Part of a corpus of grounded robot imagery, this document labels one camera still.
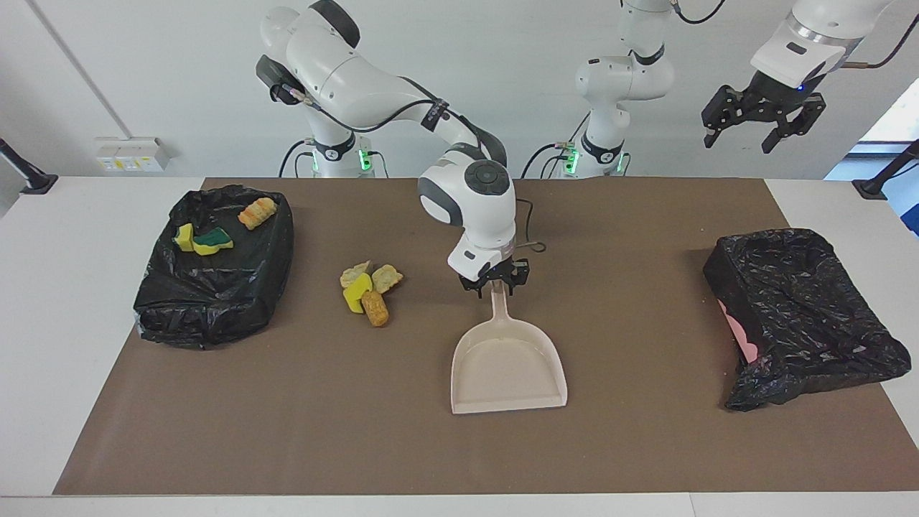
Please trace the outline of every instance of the blue object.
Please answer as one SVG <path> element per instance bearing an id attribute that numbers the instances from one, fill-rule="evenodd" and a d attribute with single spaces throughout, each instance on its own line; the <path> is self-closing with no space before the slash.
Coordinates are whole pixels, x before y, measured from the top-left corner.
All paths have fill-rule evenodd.
<path id="1" fill-rule="evenodd" d="M 919 204 L 911 208 L 901 219 L 906 223 L 907 228 L 913 230 L 913 233 L 919 236 Z"/>

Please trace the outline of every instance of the white table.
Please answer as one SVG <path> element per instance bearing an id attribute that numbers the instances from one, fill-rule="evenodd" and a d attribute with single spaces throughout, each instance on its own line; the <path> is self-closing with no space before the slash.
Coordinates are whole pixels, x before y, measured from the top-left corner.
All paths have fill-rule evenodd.
<path id="1" fill-rule="evenodd" d="M 133 329 L 131 306 L 169 208 L 201 178 L 61 178 L 0 219 L 0 515 L 914 516 L 919 492 L 444 497 L 51 497 Z M 919 357 L 919 241 L 847 183 L 767 182 L 789 223 L 839 258 Z M 915 441 L 919 376 L 884 385 Z"/>

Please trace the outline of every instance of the black pole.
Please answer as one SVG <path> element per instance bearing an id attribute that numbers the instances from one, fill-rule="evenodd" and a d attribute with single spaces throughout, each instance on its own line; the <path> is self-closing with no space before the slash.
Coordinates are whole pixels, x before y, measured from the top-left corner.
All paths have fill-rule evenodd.
<path id="1" fill-rule="evenodd" d="M 858 193 L 866 200 L 885 201 L 887 196 L 881 191 L 884 188 L 884 183 L 887 183 L 888 179 L 893 178 L 895 174 L 916 158 L 919 158 L 919 140 L 910 144 L 899 156 L 893 158 L 893 161 L 874 178 L 853 179 L 852 184 L 856 186 Z"/>
<path id="2" fill-rule="evenodd" d="M 51 190 L 51 186 L 57 181 L 57 175 L 45 174 L 41 169 L 30 164 L 2 138 L 0 138 L 0 155 L 3 155 L 10 165 L 26 179 L 26 187 L 21 191 L 23 194 L 44 194 Z"/>

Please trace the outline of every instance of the dustpan handle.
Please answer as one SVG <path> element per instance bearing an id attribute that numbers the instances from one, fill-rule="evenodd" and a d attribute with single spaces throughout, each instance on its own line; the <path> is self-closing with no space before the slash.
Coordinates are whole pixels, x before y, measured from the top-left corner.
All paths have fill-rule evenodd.
<path id="1" fill-rule="evenodd" d="M 507 313 L 507 294 L 505 293 L 505 283 L 500 280 L 492 280 L 492 319 L 498 317 L 508 318 Z"/>

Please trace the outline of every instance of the food item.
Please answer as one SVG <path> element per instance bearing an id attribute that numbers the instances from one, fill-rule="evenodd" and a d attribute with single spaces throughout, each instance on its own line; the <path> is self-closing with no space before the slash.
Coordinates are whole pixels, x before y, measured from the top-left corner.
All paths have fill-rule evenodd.
<path id="1" fill-rule="evenodd" d="M 386 264 L 378 270 L 373 271 L 372 278 L 374 291 L 383 294 L 392 289 L 392 287 L 399 283 L 404 277 L 393 266 Z"/>
<path id="2" fill-rule="evenodd" d="M 345 288 L 344 296 L 347 306 L 355 314 L 364 314 L 364 307 L 361 306 L 360 298 L 367 291 L 373 291 L 373 280 L 367 273 L 361 273 L 351 285 Z"/>
<path id="3" fill-rule="evenodd" d="M 179 249 L 182 251 L 194 251 L 195 248 L 191 245 L 191 239 L 195 236 L 195 227 L 188 224 L 182 224 L 178 227 L 176 231 L 176 236 L 173 237 L 173 242 L 176 243 Z"/>
<path id="4" fill-rule="evenodd" d="M 374 327 L 382 327 L 390 320 L 390 311 L 386 308 L 383 295 L 376 291 L 367 291 L 360 297 L 360 304 L 364 306 L 367 318 Z"/>
<path id="5" fill-rule="evenodd" d="M 237 219 L 249 231 L 255 230 L 261 223 L 264 223 L 268 217 L 271 217 L 278 211 L 278 206 L 271 198 L 260 198 L 254 203 L 245 207 L 245 210 L 239 213 Z"/>
<path id="6" fill-rule="evenodd" d="M 191 246 L 195 253 L 207 257 L 222 249 L 233 247 L 233 240 L 223 231 L 223 228 L 217 227 L 203 236 L 192 238 Z"/>
<path id="7" fill-rule="evenodd" d="M 342 273 L 341 278 L 338 279 L 338 281 L 342 284 L 342 289 L 347 289 L 347 287 L 351 285 L 352 282 L 357 280 L 357 277 L 366 273 L 368 269 L 370 269 L 369 260 L 363 264 L 357 264 L 355 267 L 349 270 L 345 270 L 345 272 Z"/>

